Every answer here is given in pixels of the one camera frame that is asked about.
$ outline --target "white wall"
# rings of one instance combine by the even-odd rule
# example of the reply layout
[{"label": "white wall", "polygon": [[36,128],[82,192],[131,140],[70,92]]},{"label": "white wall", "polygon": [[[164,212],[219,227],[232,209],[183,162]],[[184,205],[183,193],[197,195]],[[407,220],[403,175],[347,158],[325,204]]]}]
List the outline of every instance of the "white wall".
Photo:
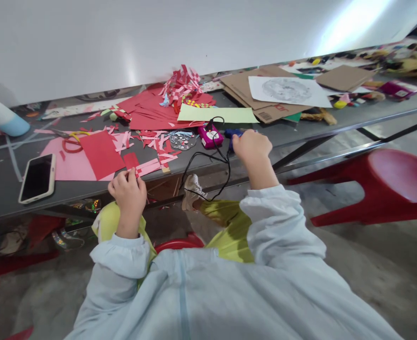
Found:
[{"label": "white wall", "polygon": [[403,39],[408,0],[0,0],[0,100],[19,105]]}]

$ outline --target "black phone screen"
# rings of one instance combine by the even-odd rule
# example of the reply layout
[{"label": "black phone screen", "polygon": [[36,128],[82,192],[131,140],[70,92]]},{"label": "black phone screen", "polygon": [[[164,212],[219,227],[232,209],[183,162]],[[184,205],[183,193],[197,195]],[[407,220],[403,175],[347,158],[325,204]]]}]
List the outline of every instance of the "black phone screen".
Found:
[{"label": "black phone screen", "polygon": [[30,161],[26,177],[24,178],[24,188],[21,201],[25,201],[29,198],[48,192],[51,174],[51,161],[51,154]]}]

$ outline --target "white water bottle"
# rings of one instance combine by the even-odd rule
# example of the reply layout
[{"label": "white water bottle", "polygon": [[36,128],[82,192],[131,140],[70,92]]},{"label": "white water bottle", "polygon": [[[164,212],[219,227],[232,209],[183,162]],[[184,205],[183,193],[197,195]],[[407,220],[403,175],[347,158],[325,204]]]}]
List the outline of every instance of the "white water bottle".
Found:
[{"label": "white water bottle", "polygon": [[29,123],[0,103],[0,131],[16,137],[25,134],[29,129]]}]

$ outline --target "red-handled scissors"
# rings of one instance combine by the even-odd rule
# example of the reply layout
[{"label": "red-handled scissors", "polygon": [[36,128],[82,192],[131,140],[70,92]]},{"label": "red-handled scissors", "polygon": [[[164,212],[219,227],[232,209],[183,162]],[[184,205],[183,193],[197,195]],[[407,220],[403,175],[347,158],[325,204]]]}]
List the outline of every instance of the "red-handled scissors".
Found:
[{"label": "red-handled scissors", "polygon": [[[63,147],[63,150],[65,152],[68,152],[68,153],[78,153],[78,152],[82,151],[81,142],[76,135],[89,135],[89,133],[85,132],[85,131],[75,131],[75,132],[72,132],[72,133],[68,134],[66,132],[56,130],[56,129],[51,129],[51,130],[54,131],[55,134],[57,134],[57,135],[59,135],[60,137],[63,138],[62,147]],[[77,149],[67,149],[67,144],[78,145],[79,148],[77,148]]]}]

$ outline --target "gray table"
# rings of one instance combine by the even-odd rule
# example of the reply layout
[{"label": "gray table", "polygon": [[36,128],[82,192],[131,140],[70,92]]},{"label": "gray table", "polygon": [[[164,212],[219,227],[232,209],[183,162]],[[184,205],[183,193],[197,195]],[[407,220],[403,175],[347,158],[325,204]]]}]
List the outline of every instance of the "gray table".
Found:
[{"label": "gray table", "polygon": [[[231,98],[228,98],[222,91],[213,93],[213,96],[217,101],[217,105],[220,107],[237,106],[237,104],[233,100],[231,100]],[[384,102],[376,104],[363,104],[358,108],[347,107],[342,110],[331,110],[331,113],[337,119],[337,125],[328,126],[324,122],[314,123],[309,121],[301,121],[298,123],[297,126],[295,126],[294,124],[285,121],[280,121],[272,125],[244,124],[241,125],[241,127],[254,128],[257,129],[259,132],[263,133],[264,135],[267,135],[271,140],[274,148],[282,148],[285,146],[306,142],[296,151],[287,155],[284,159],[282,159],[274,165],[274,168],[277,172],[283,172],[294,169],[299,166],[308,165],[314,162],[320,162],[324,159],[358,153],[365,149],[370,149],[373,147],[383,145],[384,143],[387,143],[397,137],[403,136],[411,131],[416,130],[417,124],[413,127],[409,127],[401,133],[397,133],[387,139],[382,139],[377,136],[374,136],[373,134],[370,134],[367,130],[363,129],[363,127],[417,113],[417,95],[411,98],[410,100],[404,102],[391,102],[389,100],[386,100]],[[79,127],[85,127],[87,129],[93,128],[94,130],[96,130],[103,128],[105,125],[109,126],[111,124],[111,121],[109,119],[103,120],[102,118],[97,118],[87,123],[80,123],[80,121],[87,116],[88,115],[78,115],[73,117],[62,118],[60,122],[55,126],[55,128],[60,130],[76,130]],[[33,130],[35,128],[41,128],[43,125],[48,123],[48,121],[36,121],[32,119],[30,119],[30,122],[33,125],[31,131],[29,131],[24,136],[12,138],[12,143],[26,139],[29,135],[33,133]],[[126,131],[127,129],[127,127],[120,126],[121,131]],[[295,161],[299,156],[307,153],[308,151],[317,147],[321,143],[324,143],[331,137],[341,132],[352,129],[359,129],[360,132],[371,138],[372,142],[366,145],[361,145],[357,148],[345,150],[337,154],[328,155],[320,159],[315,159],[313,161],[302,162],[290,166],[288,165],[291,162]],[[49,136],[50,135],[40,134],[35,138],[43,138]],[[15,150],[17,164],[22,174],[25,171],[28,160],[37,157],[44,149],[47,143],[48,141],[28,143],[22,145],[21,147]],[[5,144],[5,137],[0,136],[0,145],[3,144]],[[224,153],[227,151],[228,140],[226,140],[223,143],[221,149]],[[122,155],[131,151],[136,153],[140,163],[149,161],[150,159],[156,157],[156,151],[150,148],[143,149],[142,143],[136,142],[135,145],[132,146],[132,148],[123,151]],[[196,151],[214,154],[213,151],[205,150],[202,147],[201,143],[198,143],[189,151],[182,152],[177,160],[169,163],[172,174],[183,172],[187,166],[190,157]],[[191,170],[192,172],[197,172],[198,170],[206,169],[207,167],[214,165],[216,165],[215,161],[211,161],[206,157],[199,156],[196,157],[193,161]],[[164,176],[166,175],[164,175],[161,171],[156,171],[154,173],[146,175],[143,178],[147,181],[151,179],[162,178]],[[229,186],[243,183],[245,181],[247,181],[246,178],[235,180],[232,181],[229,184]],[[14,173],[8,149],[0,149],[0,219],[29,212],[38,212],[54,214],[56,216],[77,216],[82,220],[86,220],[88,224],[90,224],[90,221],[92,221],[94,218],[93,214],[89,212],[71,211],[72,208],[68,208],[66,206],[63,206],[62,204],[75,201],[81,198],[105,194],[107,192],[107,182],[57,181],[55,186],[55,192],[52,196],[34,202],[32,204],[22,205],[17,202],[20,187],[21,184],[18,182],[18,179]],[[211,188],[208,188],[207,191],[213,191],[217,189],[219,189],[219,186],[213,186]],[[173,201],[177,201],[179,199],[181,199],[181,196],[174,198]],[[158,206],[160,204],[168,203],[170,203],[170,201],[152,204],[151,206]]]}]

